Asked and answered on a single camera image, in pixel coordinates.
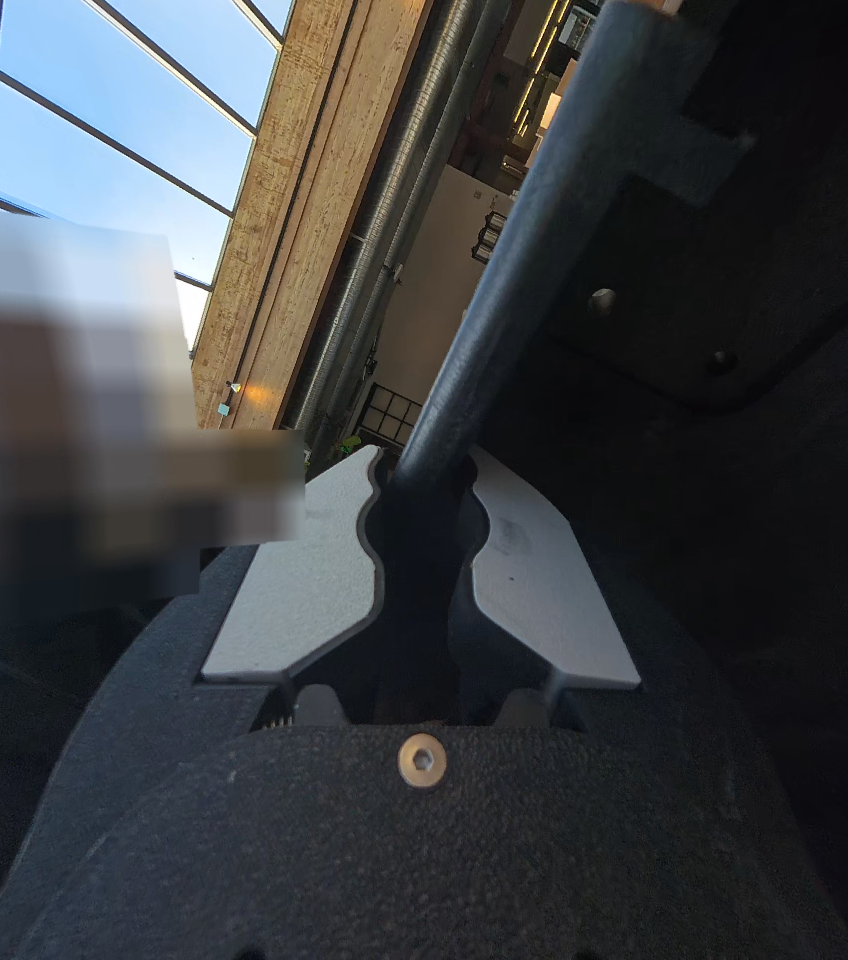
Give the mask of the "black chair seat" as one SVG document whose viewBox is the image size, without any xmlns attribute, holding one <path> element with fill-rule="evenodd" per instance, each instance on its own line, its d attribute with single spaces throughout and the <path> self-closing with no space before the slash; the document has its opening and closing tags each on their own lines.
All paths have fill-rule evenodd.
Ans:
<svg viewBox="0 0 848 960">
<path fill-rule="evenodd" d="M 752 146 L 622 181 L 479 443 L 706 651 L 848 927 L 848 2 L 718 41 L 684 114 Z"/>
</svg>

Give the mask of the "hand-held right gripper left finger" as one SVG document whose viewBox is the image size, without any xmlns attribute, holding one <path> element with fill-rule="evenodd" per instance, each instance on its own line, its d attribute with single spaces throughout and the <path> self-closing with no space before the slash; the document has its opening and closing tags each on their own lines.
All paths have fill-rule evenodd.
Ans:
<svg viewBox="0 0 848 960">
<path fill-rule="evenodd" d="M 366 522 L 381 492 L 382 454 L 368 445 L 305 486 L 299 534 L 259 546 L 203 664 L 204 681 L 288 685 L 377 619 L 384 572 Z"/>
</svg>

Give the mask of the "lit display shelf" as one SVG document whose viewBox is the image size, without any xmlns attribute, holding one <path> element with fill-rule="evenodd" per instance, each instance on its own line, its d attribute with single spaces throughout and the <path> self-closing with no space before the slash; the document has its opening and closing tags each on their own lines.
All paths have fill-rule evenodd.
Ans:
<svg viewBox="0 0 848 960">
<path fill-rule="evenodd" d="M 550 121 L 553 97 L 592 33 L 602 1 L 525 2 L 504 52 L 521 67 L 511 141 L 530 149 Z"/>
</svg>

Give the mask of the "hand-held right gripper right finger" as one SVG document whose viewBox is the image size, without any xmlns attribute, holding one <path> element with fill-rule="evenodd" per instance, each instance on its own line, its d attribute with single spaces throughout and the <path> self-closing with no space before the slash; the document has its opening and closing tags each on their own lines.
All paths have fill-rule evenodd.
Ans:
<svg viewBox="0 0 848 960">
<path fill-rule="evenodd" d="M 481 448 L 458 514 L 448 646 L 469 707 L 532 690 L 633 691 L 641 678 L 570 522 Z"/>
</svg>

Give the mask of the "silver spiral duct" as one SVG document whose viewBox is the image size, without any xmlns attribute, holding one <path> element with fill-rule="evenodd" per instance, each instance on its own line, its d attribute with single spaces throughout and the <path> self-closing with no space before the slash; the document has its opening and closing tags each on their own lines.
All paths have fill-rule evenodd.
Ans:
<svg viewBox="0 0 848 960">
<path fill-rule="evenodd" d="M 285 426 L 310 449 L 486 5 L 435 3 L 288 402 Z"/>
</svg>

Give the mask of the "long wooden ceiling beam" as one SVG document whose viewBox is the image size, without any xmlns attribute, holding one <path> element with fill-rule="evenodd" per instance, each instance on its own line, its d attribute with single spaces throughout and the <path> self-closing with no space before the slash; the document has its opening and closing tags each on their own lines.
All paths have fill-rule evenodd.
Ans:
<svg viewBox="0 0 848 960">
<path fill-rule="evenodd" d="M 191 362 L 200 427 L 280 425 L 431 8 L 293 3 Z"/>
</svg>

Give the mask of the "glass skylight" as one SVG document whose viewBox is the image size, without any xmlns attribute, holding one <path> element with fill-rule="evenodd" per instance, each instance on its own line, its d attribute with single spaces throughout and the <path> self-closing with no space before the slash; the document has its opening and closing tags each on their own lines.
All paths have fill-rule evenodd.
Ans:
<svg viewBox="0 0 848 960">
<path fill-rule="evenodd" d="M 0 2 L 0 212 L 165 237 L 212 291 L 294 2 Z"/>
</svg>

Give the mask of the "person's dark clothing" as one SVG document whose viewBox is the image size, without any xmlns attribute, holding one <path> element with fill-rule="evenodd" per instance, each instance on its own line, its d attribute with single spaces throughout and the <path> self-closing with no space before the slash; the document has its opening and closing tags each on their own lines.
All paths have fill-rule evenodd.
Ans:
<svg viewBox="0 0 848 960">
<path fill-rule="evenodd" d="M 167 599 L 0 627 L 0 888 L 70 733 Z"/>
</svg>

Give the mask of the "black framed window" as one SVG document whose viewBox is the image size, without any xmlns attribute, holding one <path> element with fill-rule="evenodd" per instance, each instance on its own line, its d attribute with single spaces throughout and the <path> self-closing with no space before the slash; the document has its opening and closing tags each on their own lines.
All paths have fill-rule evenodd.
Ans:
<svg viewBox="0 0 848 960">
<path fill-rule="evenodd" d="M 356 433 L 362 442 L 400 456 L 421 411 L 421 403 L 375 382 L 361 408 Z"/>
</svg>

